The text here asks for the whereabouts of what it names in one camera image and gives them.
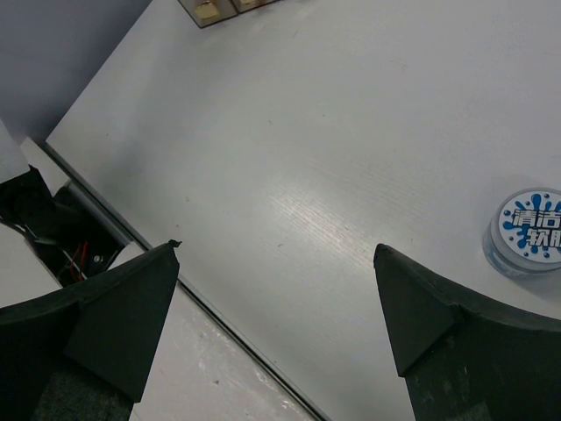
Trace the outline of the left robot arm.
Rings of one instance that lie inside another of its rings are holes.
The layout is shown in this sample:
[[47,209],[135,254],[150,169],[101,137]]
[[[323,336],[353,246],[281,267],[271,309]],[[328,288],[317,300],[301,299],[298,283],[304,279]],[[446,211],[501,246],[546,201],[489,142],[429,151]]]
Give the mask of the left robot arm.
[[0,183],[3,184],[30,171],[27,159],[20,146],[0,122]]

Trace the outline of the blue ink jar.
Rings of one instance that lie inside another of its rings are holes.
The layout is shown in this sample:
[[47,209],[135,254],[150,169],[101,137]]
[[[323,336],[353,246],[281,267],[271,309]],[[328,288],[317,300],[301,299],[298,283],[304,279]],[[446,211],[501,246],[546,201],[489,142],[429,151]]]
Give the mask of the blue ink jar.
[[482,239],[487,261],[510,279],[545,277],[560,269],[560,192],[523,189],[493,215]]

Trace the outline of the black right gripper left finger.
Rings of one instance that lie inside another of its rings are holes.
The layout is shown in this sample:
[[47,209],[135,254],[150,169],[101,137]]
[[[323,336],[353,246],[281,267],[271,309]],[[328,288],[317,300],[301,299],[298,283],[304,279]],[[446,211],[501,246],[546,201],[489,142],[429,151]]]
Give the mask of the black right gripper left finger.
[[144,394],[180,264],[170,240],[1,309],[3,420],[127,420]]

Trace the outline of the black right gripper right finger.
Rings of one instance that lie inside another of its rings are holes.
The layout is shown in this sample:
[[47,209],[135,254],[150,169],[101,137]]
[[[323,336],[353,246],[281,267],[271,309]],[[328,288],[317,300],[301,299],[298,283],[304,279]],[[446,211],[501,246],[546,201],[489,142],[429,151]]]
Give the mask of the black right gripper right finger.
[[373,267],[415,419],[560,418],[559,320],[484,296],[384,244]]

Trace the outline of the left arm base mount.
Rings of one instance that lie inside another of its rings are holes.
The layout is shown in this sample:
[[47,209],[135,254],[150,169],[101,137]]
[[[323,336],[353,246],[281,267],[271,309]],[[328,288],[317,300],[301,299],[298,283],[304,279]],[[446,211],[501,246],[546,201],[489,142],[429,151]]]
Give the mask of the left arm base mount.
[[1,184],[1,223],[23,235],[63,287],[107,271],[126,246],[73,183],[53,194],[34,167]]

